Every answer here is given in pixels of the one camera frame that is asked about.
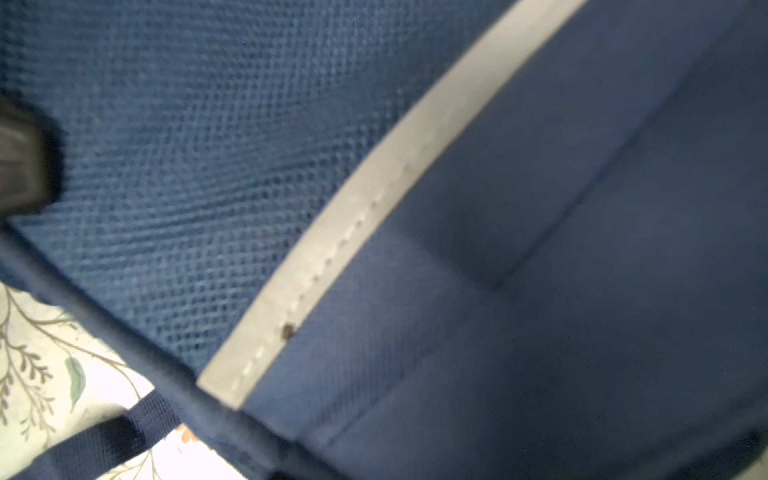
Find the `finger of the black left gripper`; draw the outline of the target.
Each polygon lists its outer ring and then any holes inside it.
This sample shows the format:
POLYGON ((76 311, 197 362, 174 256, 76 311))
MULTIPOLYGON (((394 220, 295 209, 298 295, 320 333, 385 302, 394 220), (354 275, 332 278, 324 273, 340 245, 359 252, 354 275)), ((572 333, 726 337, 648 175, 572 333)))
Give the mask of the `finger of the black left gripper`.
POLYGON ((32 112, 1 96, 1 218, 38 212, 57 199, 57 143, 32 112))

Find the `navy blue student backpack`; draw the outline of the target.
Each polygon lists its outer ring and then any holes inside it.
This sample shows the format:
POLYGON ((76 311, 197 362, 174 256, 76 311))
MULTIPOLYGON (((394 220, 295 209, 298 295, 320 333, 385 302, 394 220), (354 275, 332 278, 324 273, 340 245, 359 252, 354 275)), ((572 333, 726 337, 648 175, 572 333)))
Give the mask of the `navy blue student backpack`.
POLYGON ((5 1, 1 278, 249 479, 730 479, 767 447, 763 1, 5 1))

